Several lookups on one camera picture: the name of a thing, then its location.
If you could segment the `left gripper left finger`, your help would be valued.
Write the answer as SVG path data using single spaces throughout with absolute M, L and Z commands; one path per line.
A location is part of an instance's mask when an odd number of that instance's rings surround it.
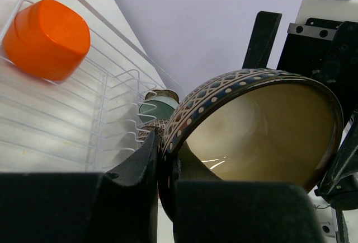
M 2 173 L 2 242 L 156 242 L 159 130 L 106 173 Z

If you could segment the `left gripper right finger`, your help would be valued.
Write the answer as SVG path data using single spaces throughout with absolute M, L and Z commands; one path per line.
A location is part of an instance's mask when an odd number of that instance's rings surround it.
M 223 181 L 189 151 L 172 168 L 175 242 L 323 242 L 300 186 Z

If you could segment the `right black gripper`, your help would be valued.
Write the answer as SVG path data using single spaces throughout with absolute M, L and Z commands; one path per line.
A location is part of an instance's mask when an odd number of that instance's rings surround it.
M 257 14 L 243 69 L 267 67 L 281 18 Z M 321 82 L 338 98 L 348 131 L 315 194 L 333 209 L 357 209 L 357 22 L 290 23 L 277 67 Z

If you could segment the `brown geometric patterned bowl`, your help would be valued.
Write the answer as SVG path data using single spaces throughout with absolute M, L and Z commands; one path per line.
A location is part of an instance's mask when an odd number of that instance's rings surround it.
M 163 134 L 164 134 L 164 130 L 166 128 L 168 124 L 168 119 L 157 119 L 151 123 L 149 123 L 148 125 L 142 127 L 142 129 L 139 131 L 138 133 L 138 140 L 144 142 L 145 139 L 147 138 L 148 134 L 154 130 L 154 129 L 158 129 L 158 136 L 159 136 L 159 144 L 161 144 L 162 139 L 163 139 Z

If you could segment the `brown glazed bowl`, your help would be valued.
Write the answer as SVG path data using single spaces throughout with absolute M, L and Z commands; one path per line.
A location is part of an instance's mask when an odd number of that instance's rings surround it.
M 193 162 L 224 181 L 283 181 L 312 190 L 340 146 L 344 118 L 324 84 L 274 69 L 216 76 L 188 94 L 163 133 L 159 195 L 175 215 L 174 184 Z

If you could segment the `pale green ribbed bowl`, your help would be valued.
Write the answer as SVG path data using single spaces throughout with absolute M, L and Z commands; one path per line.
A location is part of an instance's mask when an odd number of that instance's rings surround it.
M 145 124 L 154 120 L 167 120 L 177 107 L 176 101 L 149 100 L 139 107 L 139 117 Z

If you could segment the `orange plastic square bowl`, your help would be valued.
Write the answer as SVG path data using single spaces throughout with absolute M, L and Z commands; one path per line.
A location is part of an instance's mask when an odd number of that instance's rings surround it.
M 22 71 L 63 81 L 90 50 L 90 29 L 75 11 L 55 0 L 38 1 L 20 11 L 3 38 L 9 60 Z

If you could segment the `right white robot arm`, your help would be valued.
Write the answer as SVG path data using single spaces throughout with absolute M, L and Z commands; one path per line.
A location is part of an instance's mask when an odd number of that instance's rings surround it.
M 303 0 L 276 70 L 237 98 L 241 180 L 311 189 L 357 208 L 357 0 Z

